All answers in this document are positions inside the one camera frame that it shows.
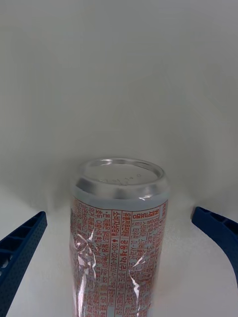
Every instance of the white backdrop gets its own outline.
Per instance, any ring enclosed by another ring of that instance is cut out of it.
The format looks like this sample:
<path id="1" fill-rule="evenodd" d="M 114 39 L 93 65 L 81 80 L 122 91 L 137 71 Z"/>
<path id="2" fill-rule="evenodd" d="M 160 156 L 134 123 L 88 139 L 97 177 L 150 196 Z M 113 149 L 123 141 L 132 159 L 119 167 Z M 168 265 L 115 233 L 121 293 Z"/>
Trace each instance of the white backdrop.
<path id="1" fill-rule="evenodd" d="M 0 238 L 49 220 L 9 316 L 70 315 L 68 176 L 105 155 L 171 180 L 160 316 L 237 316 L 229 261 L 190 225 L 196 204 L 238 221 L 237 16 L 236 0 L 0 2 Z"/>

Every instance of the can rim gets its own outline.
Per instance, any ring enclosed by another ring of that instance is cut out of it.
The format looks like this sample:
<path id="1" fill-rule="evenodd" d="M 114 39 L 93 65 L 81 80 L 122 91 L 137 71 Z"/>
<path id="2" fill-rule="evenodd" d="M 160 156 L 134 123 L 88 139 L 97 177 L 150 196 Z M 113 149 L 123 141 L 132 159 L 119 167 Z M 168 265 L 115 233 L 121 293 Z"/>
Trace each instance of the can rim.
<path id="1" fill-rule="evenodd" d="M 156 179 L 153 181 L 142 182 L 140 184 L 124 185 L 103 182 L 85 175 L 85 171 L 89 167 L 110 164 L 127 164 L 144 168 L 153 172 L 156 175 Z M 78 173 L 74 178 L 74 183 L 84 192 L 103 198 L 107 198 L 107 196 L 109 196 L 114 199 L 132 199 L 141 197 L 150 198 L 169 189 L 166 174 L 158 165 L 141 159 L 119 157 L 96 158 L 82 163 L 78 168 Z"/>

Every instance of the aluminum can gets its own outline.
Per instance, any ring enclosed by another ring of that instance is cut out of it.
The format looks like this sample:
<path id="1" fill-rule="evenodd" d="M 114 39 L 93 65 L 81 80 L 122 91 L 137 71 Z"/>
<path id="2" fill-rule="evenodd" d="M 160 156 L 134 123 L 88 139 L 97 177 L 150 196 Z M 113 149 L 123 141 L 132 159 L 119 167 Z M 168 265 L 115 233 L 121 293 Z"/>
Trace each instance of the aluminum can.
<path id="1" fill-rule="evenodd" d="M 165 172 L 131 158 L 80 165 L 71 184 L 73 317 L 149 317 L 169 198 Z"/>

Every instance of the silver can top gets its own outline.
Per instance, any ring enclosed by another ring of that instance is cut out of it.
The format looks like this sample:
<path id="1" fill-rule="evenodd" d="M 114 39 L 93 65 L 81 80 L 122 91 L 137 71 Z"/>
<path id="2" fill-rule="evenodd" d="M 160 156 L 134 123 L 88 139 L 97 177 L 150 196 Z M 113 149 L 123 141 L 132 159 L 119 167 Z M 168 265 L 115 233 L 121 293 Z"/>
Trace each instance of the silver can top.
<path id="1" fill-rule="evenodd" d="M 169 190 L 157 165 L 131 158 L 100 158 L 79 166 L 74 185 L 104 199 L 149 199 Z"/>

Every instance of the blue plastic arm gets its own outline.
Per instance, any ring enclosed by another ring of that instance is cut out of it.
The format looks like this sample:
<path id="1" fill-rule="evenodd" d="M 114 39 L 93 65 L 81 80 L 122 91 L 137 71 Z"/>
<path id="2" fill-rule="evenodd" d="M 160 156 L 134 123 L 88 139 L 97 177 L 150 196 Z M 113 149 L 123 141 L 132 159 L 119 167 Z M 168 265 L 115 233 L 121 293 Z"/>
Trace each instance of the blue plastic arm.
<path id="1" fill-rule="evenodd" d="M 238 283 L 238 223 L 201 207 L 195 209 L 192 223 L 225 252 L 233 266 Z"/>
<path id="2" fill-rule="evenodd" d="M 47 227 L 41 211 L 0 241 L 0 317 L 5 317 Z"/>

